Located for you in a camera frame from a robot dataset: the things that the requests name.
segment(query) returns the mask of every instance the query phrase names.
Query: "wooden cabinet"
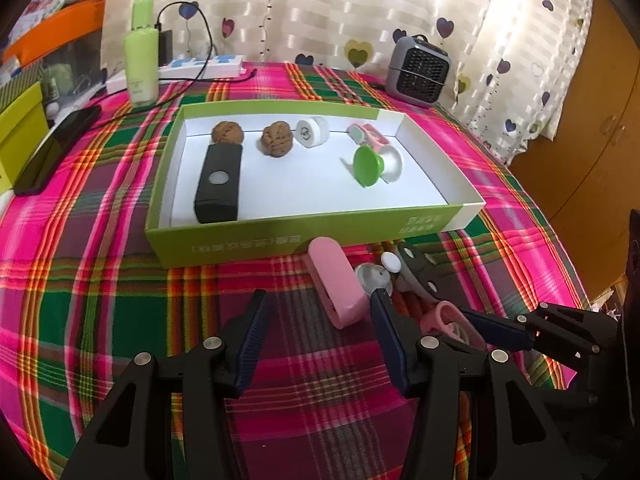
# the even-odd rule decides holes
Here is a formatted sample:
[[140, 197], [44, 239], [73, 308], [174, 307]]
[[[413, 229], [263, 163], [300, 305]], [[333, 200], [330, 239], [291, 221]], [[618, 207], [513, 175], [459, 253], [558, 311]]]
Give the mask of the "wooden cabinet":
[[625, 270], [632, 208], [640, 208], [640, 77], [602, 156], [551, 221], [591, 299]]
[[547, 218], [555, 217], [602, 155], [620, 123], [639, 62], [640, 52], [609, 0], [594, 0], [556, 138], [530, 141], [510, 166]]

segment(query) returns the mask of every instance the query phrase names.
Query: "small bottle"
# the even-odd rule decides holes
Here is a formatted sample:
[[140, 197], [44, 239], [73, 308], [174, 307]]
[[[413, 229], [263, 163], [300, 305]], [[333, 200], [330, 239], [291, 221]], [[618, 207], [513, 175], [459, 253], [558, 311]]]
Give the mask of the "small bottle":
[[138, 0], [131, 12], [131, 32], [124, 39], [124, 70], [131, 104], [149, 105], [158, 99], [158, 37], [154, 1]]

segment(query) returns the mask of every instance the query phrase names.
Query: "curtain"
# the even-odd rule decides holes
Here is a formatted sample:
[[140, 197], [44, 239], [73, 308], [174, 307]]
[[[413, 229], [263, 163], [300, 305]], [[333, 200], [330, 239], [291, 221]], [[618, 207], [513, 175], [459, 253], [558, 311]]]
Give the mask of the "curtain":
[[[135, 0], [107, 0], [102, 63], [123, 67]], [[175, 0], [155, 0], [156, 9]], [[555, 132], [554, 113], [586, 37], [592, 0], [185, 0], [205, 13], [221, 54], [322, 64], [384, 77], [395, 42], [425, 34], [452, 67], [440, 103], [503, 162]], [[202, 56], [207, 34], [191, 6], [172, 7], [174, 57]]]

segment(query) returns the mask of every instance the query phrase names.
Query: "green bottle cap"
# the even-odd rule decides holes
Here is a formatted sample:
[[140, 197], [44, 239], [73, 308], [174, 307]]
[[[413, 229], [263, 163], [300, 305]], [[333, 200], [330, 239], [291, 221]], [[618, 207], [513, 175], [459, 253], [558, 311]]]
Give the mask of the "green bottle cap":
[[154, 1], [137, 0], [131, 9], [131, 30], [154, 25]]
[[364, 187], [373, 186], [384, 169], [382, 158], [370, 146], [360, 146], [353, 155], [353, 173]]

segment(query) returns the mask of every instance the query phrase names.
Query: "power strip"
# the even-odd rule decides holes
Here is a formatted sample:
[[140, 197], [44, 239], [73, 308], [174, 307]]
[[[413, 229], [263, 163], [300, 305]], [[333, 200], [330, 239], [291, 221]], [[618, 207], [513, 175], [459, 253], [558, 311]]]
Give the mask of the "power strip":
[[[212, 57], [207, 63], [207, 68], [202, 79], [219, 79], [224, 77], [238, 77], [242, 73], [242, 60], [244, 56], [223, 55]], [[158, 77], [171, 78], [195, 78], [204, 60], [195, 57], [191, 59], [174, 59], [171, 64], [158, 67]], [[107, 79], [107, 93], [112, 94], [127, 87], [127, 78], [124, 70]]]

